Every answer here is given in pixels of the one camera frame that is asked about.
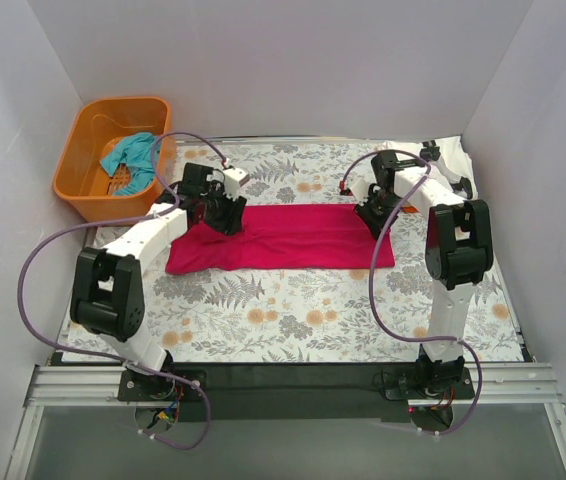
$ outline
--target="floral tablecloth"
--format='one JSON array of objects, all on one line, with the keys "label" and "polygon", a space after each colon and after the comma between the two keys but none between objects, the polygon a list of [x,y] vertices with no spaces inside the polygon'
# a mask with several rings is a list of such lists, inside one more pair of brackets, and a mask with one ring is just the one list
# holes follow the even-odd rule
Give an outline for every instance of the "floral tablecloth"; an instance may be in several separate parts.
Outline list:
[{"label": "floral tablecloth", "polygon": [[[345,168],[373,143],[222,145],[232,163],[249,172],[248,204],[351,203],[338,195]],[[187,161],[216,165],[206,147],[183,146],[173,178]],[[373,179],[369,163],[352,175]],[[95,245],[124,228],[101,228]],[[424,263],[426,222],[402,214],[392,228],[396,267],[376,273],[381,317],[401,335],[425,336],[432,280]],[[144,273],[145,322],[180,362],[413,361],[418,345],[393,340],[375,324],[367,297],[368,270],[206,270],[171,276],[169,249]],[[521,361],[522,355],[495,270],[471,302],[465,339],[486,361]],[[68,322],[65,341],[109,351],[97,336]],[[64,354],[64,361],[94,360]]]}]

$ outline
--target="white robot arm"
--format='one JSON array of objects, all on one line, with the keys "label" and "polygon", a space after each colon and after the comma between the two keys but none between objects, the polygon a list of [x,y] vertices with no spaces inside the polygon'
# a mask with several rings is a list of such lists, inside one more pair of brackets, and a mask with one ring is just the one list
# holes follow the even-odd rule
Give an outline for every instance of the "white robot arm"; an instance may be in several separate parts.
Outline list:
[{"label": "white robot arm", "polygon": [[166,192],[150,208],[149,215],[156,218],[137,223],[101,249],[86,247],[78,256],[70,317],[129,360],[131,369],[141,365],[158,371],[172,362],[143,322],[142,275],[148,265],[198,221],[226,235],[241,229],[246,199],[239,189],[249,177],[238,168],[221,173],[222,182],[214,180],[212,168],[186,164],[183,180],[172,186],[179,208],[162,214],[175,203]]},{"label": "white robot arm", "polygon": [[[355,212],[378,238],[392,209],[426,169],[412,159],[398,160],[393,151],[379,152],[371,163],[376,183],[359,179],[346,193],[357,199]],[[469,302],[493,263],[487,204],[466,200],[431,178],[409,202],[428,220],[425,263],[433,278],[433,302],[427,336],[463,338]],[[423,383],[441,390],[460,378],[463,363],[458,343],[431,341],[422,344],[417,366]]]}]

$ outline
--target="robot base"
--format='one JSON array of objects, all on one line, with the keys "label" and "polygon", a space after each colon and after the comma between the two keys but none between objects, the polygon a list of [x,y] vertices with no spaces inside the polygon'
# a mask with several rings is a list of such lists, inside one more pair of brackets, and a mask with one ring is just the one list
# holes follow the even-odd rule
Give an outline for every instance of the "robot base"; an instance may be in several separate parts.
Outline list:
[{"label": "robot base", "polygon": [[[381,418],[408,423],[408,400],[427,398],[415,363],[188,363],[173,371],[201,383],[216,420]],[[119,401],[166,403],[174,398],[148,395],[134,375],[122,374]],[[454,398],[474,398],[469,371],[464,368],[460,378],[451,385]],[[186,405],[179,421],[204,420],[196,391],[186,388],[182,401]]]}]

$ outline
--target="orange basket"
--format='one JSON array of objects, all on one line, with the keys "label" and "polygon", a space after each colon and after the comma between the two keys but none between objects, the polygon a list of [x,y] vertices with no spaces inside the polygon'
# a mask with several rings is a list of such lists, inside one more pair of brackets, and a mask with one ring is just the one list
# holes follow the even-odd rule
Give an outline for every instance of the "orange basket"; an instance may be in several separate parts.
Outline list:
[{"label": "orange basket", "polygon": [[[100,161],[124,137],[140,132],[160,135],[170,131],[170,106],[156,97],[124,97],[98,100],[77,115],[54,174],[54,192],[89,222],[144,215],[163,191],[155,178],[142,192],[114,196],[130,181],[119,166],[108,177]],[[161,143],[157,167],[166,175],[176,158],[176,141]]]}]

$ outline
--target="blue towel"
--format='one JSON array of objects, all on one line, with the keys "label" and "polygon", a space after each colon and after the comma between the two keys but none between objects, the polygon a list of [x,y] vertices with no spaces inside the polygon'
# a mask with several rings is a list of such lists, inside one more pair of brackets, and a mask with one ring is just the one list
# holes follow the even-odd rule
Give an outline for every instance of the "blue towel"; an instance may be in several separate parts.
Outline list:
[{"label": "blue towel", "polygon": [[[155,137],[151,133],[137,133],[131,137],[125,137],[116,144],[114,149],[101,159],[101,166],[110,178],[116,172],[116,168],[124,164],[130,171],[130,183],[118,189],[114,195],[133,195],[141,192],[152,183],[154,169],[150,162],[150,149]],[[156,147],[158,161],[159,146]]]}]

